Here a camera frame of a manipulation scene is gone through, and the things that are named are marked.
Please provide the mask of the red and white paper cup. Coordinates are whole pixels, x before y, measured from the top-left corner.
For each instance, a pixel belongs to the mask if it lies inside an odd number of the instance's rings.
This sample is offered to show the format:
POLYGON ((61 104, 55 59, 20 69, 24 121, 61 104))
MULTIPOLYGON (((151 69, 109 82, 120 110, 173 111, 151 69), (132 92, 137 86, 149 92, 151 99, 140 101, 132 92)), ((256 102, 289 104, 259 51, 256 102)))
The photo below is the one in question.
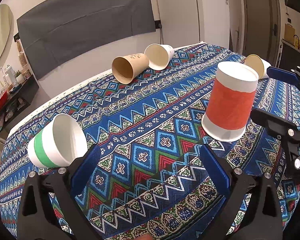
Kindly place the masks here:
POLYGON ((233 142, 240 139, 253 107, 258 73, 244 64, 223 61, 216 77, 205 114, 204 131, 213 139, 233 142))

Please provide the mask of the green striped white paper cup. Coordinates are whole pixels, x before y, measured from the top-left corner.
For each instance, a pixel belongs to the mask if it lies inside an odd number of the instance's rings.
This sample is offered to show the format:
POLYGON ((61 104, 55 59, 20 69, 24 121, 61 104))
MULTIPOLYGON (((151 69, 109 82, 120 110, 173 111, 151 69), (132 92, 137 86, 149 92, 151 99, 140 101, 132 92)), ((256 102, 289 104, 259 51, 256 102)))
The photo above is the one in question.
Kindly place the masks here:
POLYGON ((57 114, 27 146, 30 161, 39 168, 68 167, 87 150, 83 130, 67 114, 57 114))

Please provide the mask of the white cup yellow inside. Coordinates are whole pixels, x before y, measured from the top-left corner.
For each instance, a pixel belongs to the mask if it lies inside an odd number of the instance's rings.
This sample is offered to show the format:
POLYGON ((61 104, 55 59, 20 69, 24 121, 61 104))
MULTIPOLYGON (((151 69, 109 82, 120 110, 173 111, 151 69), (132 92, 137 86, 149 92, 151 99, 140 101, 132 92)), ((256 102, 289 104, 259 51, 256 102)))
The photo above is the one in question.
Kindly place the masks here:
POLYGON ((244 59, 244 64, 253 68, 257 74, 259 79, 268 78, 267 69, 271 67, 271 64, 259 57, 256 54, 250 54, 244 59))

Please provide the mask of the white cup with pink hearts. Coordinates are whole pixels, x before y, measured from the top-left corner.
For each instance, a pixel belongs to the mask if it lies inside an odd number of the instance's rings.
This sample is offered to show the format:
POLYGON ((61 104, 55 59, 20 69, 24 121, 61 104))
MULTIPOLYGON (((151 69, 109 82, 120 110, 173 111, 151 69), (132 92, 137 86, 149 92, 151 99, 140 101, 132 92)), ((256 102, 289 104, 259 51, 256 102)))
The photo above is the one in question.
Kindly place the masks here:
POLYGON ((168 44, 150 44, 144 51, 149 60, 149 68, 165 69, 174 55, 174 48, 168 44))

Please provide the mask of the brown kraft paper cup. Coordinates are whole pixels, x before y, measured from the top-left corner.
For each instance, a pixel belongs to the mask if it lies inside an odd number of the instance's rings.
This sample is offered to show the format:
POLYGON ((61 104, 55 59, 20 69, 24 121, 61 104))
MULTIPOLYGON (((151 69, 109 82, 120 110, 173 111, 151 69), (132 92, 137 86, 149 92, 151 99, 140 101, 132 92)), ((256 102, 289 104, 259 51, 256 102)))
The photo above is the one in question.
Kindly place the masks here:
POLYGON ((113 59, 112 73, 122 84, 131 83, 149 65, 148 57, 143 53, 118 56, 113 59))

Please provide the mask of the grey door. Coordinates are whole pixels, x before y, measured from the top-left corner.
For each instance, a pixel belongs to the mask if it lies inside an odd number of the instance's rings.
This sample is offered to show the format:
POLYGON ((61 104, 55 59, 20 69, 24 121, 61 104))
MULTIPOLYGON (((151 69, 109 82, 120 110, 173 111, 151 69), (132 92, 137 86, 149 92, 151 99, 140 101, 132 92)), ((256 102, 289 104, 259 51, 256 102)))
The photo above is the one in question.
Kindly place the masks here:
POLYGON ((279 0, 243 0, 243 55, 256 54, 275 66, 280 45, 279 0))

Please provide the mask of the blue patterned tablecloth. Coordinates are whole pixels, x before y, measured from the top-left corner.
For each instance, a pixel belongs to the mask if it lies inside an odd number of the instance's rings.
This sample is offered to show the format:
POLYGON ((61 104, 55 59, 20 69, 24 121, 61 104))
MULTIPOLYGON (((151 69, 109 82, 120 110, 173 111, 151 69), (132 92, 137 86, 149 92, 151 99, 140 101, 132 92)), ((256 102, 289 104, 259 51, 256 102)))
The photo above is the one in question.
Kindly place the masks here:
POLYGON ((101 159, 75 200, 104 239, 149 233, 154 239, 196 239, 221 207, 200 159, 208 144, 232 167, 272 175, 286 226, 300 198, 300 184, 285 176, 280 142, 252 121, 236 142, 209 137, 201 125, 218 63, 243 62, 228 49, 200 44, 175 52, 162 71, 145 70, 128 85, 103 72, 48 101, 11 129, 1 155, 0 213, 17 233, 18 210, 30 172, 27 146, 53 118, 72 116, 101 159))

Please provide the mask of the white refrigerator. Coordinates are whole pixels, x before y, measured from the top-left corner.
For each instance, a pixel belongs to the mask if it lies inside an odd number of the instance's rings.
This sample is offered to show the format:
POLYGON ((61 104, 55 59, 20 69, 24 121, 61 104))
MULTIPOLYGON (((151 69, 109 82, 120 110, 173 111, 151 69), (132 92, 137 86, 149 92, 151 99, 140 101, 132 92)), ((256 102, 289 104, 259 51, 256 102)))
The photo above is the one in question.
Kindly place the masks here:
POLYGON ((229 48, 229 0, 157 0, 165 44, 173 48, 203 41, 229 48))

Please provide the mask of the small potted plant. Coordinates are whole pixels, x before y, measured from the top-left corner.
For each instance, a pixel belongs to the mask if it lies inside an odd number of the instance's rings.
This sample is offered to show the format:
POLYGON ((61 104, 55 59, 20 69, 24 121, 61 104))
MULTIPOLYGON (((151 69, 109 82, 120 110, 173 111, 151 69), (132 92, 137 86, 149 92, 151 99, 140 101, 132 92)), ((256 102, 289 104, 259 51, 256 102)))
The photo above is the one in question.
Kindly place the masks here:
POLYGON ((24 82, 24 80, 25 80, 25 77, 23 76, 23 74, 19 70, 15 73, 15 78, 16 78, 16 81, 19 84, 22 84, 24 82))

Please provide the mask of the white kettle bottle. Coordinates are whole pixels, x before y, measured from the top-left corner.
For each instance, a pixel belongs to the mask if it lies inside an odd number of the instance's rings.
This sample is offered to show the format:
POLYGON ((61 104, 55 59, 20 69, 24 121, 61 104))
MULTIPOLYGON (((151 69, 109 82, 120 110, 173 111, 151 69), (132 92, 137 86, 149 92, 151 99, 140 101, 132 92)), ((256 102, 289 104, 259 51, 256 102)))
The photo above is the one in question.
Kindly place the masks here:
POLYGON ((17 81, 15 77, 15 71, 9 64, 6 66, 6 75, 8 76, 10 83, 14 85, 17 81))

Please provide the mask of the black wall shelf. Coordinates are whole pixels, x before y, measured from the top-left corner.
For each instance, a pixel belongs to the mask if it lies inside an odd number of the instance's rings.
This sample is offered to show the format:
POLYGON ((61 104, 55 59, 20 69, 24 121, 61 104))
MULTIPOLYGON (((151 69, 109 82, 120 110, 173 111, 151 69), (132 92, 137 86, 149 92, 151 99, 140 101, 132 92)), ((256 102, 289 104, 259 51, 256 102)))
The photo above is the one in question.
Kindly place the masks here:
POLYGON ((21 87, 18 88, 15 93, 12 93, 8 96, 7 101, 3 104, 0 109, 0 116, 2 114, 6 114, 6 110, 8 106, 17 104, 15 108, 15 112, 13 115, 6 121, 4 119, 3 128, 5 128, 12 120, 14 120, 22 111, 24 111, 27 107, 29 107, 34 99, 34 96, 37 94, 39 89, 39 85, 34 75, 31 75, 28 79, 26 79, 21 87))

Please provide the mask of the grey covered wall television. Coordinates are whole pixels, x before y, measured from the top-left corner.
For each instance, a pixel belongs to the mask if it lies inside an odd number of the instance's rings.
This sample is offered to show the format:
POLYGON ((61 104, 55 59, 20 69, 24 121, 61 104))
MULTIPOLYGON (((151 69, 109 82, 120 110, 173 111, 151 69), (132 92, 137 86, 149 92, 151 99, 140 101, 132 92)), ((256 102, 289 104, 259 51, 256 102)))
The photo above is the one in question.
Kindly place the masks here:
POLYGON ((155 31, 151 0, 46 0, 17 20, 36 78, 94 48, 155 31))

